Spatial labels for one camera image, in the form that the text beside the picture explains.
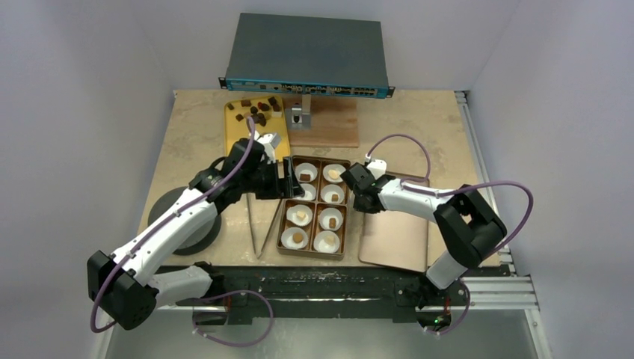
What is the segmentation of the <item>brown box lid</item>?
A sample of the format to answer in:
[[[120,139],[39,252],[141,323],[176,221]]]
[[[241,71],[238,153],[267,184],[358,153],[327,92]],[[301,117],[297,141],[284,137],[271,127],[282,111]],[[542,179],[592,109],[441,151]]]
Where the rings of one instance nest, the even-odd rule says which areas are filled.
[[[358,259],[362,263],[423,273],[428,264],[428,221],[385,211],[365,214]]]

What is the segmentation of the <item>metal tongs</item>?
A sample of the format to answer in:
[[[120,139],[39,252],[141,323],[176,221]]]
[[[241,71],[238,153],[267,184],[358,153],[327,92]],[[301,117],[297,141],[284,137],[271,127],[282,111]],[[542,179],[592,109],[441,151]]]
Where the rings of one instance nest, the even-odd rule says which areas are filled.
[[[260,260],[272,237],[282,200],[259,200],[254,194],[248,194],[246,199],[252,249]]]

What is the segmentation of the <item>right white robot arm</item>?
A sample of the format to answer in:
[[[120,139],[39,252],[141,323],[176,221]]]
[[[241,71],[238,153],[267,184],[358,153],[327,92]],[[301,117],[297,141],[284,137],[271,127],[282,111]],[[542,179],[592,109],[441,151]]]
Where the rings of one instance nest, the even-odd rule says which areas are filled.
[[[403,212],[437,225],[446,250],[419,285],[422,299],[438,304],[449,286],[494,252],[508,230],[475,186],[455,190],[413,185],[389,174],[376,177],[368,165],[353,164],[340,178],[354,193],[358,212]]]

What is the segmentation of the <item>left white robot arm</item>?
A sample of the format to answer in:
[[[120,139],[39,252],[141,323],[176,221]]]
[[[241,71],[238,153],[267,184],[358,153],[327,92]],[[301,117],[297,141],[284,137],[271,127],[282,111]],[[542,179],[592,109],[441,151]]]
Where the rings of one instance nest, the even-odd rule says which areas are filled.
[[[175,203],[141,234],[110,254],[94,252],[87,259],[92,332],[102,333],[114,325],[132,330],[154,309],[175,301],[196,298],[206,306],[217,304],[223,286],[209,264],[170,274],[157,271],[197,230],[247,193],[258,200],[303,194],[292,157],[277,161],[261,144],[237,144],[228,156],[196,173]]]

